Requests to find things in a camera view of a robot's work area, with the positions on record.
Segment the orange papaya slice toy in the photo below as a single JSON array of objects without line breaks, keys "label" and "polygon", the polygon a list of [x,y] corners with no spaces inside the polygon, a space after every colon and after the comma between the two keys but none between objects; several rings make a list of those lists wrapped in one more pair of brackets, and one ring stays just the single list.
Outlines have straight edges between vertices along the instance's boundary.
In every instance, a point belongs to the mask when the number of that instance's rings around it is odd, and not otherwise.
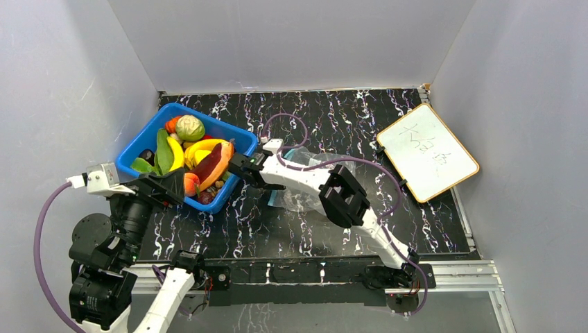
[{"label": "orange papaya slice toy", "polygon": [[199,191],[205,191],[225,174],[233,154],[233,143],[218,143],[209,155],[190,170],[190,173],[196,175],[200,181]]}]

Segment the clear zip top bag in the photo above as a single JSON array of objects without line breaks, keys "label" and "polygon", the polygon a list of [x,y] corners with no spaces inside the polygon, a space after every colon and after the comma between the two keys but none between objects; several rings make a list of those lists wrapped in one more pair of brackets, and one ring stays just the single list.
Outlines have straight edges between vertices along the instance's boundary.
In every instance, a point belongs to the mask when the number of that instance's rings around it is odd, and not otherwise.
[{"label": "clear zip top bag", "polygon": [[[300,168],[313,167],[343,157],[335,153],[313,153],[305,147],[291,149],[282,155],[285,163]],[[283,207],[292,212],[317,211],[324,216],[326,213],[319,199],[319,186],[326,183],[330,176],[329,170],[334,167],[334,164],[329,164],[310,171],[295,171],[281,165],[273,155],[263,163],[260,175],[269,185],[284,186],[270,200],[272,206]]]}]

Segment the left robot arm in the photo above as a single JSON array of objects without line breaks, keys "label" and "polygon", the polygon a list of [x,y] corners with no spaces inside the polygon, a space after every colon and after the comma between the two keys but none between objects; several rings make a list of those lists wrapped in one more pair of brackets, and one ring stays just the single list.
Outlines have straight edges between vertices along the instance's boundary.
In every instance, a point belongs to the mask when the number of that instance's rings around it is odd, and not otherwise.
[{"label": "left robot arm", "polygon": [[89,214],[73,229],[71,318],[82,332],[127,332],[137,281],[128,269],[137,262],[152,215],[183,204],[184,170],[121,183],[116,167],[105,163],[87,168],[82,184],[88,194],[106,198],[110,213]]}]

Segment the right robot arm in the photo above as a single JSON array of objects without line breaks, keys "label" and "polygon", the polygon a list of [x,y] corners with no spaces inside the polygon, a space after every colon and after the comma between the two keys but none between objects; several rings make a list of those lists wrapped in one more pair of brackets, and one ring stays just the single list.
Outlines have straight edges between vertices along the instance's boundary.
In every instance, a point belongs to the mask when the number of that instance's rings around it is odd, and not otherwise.
[{"label": "right robot arm", "polygon": [[378,215],[366,190],[343,162],[344,157],[307,166],[262,151],[252,156],[236,154],[230,160],[229,171],[255,188],[294,189],[317,198],[322,214],[339,227],[359,234],[377,253],[393,284],[428,290],[428,275],[418,265],[418,254],[383,224],[384,217],[392,211]]}]

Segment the peach toy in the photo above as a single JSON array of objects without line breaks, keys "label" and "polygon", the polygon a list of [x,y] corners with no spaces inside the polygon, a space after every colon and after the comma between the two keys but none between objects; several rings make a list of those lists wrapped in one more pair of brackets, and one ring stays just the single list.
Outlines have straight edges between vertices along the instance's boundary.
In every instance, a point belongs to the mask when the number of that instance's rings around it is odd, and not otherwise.
[{"label": "peach toy", "polygon": [[200,193],[200,180],[194,173],[185,173],[184,175],[184,193],[186,197],[194,197]]}]

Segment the yellow banana toy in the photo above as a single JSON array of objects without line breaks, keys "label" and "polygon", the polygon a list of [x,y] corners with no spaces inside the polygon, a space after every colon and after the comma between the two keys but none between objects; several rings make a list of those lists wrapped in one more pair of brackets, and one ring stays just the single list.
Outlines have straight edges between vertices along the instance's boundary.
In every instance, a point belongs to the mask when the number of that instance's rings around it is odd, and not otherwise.
[{"label": "yellow banana toy", "polygon": [[172,138],[171,136],[168,136],[166,138],[168,145],[170,146],[171,150],[172,150],[172,154],[173,154],[173,162],[171,165],[171,168],[169,169],[169,171],[174,171],[176,169],[180,169],[184,167],[184,151],[182,150],[182,147],[180,146],[180,144],[178,143],[177,140],[175,140],[174,138]]}]

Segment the yellow bell pepper toy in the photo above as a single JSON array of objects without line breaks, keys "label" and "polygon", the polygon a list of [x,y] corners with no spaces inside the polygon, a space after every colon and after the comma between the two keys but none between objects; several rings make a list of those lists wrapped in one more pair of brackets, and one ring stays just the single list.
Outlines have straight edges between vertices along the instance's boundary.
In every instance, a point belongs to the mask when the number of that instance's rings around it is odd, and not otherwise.
[{"label": "yellow bell pepper toy", "polygon": [[192,144],[184,151],[184,163],[187,167],[194,168],[197,165],[195,160],[196,151],[212,151],[217,144],[227,143],[224,139],[205,139]]}]

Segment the green cabbage toy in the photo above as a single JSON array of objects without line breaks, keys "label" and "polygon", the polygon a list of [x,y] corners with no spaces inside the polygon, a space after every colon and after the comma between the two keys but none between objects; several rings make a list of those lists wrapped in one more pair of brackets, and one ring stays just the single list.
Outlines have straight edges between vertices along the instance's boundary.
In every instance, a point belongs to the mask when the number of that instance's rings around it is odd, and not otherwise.
[{"label": "green cabbage toy", "polygon": [[175,131],[183,141],[196,142],[204,137],[205,126],[197,117],[184,115],[178,119]]}]

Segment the white dry erase board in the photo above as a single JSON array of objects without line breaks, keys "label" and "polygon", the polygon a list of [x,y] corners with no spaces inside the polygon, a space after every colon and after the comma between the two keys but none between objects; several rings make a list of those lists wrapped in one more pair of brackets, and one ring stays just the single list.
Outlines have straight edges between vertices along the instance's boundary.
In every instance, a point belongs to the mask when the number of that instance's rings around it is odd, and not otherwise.
[{"label": "white dry erase board", "polygon": [[418,203],[480,171],[479,163],[428,103],[383,129],[377,142]]}]

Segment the aluminium frame rail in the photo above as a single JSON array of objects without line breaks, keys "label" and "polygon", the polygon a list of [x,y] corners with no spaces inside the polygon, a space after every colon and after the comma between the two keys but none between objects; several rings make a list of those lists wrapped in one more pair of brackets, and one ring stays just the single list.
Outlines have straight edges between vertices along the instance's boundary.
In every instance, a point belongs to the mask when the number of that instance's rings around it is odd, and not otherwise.
[{"label": "aluminium frame rail", "polygon": [[490,294],[502,332],[513,332],[503,285],[491,260],[429,261],[412,257],[388,267],[377,257],[294,257],[205,259],[179,252],[168,262],[127,268],[72,270],[72,317],[87,332],[124,332],[132,295],[155,295],[140,325],[142,332],[165,332],[187,296],[201,306],[262,302],[369,301],[402,316],[421,311],[430,292]]}]

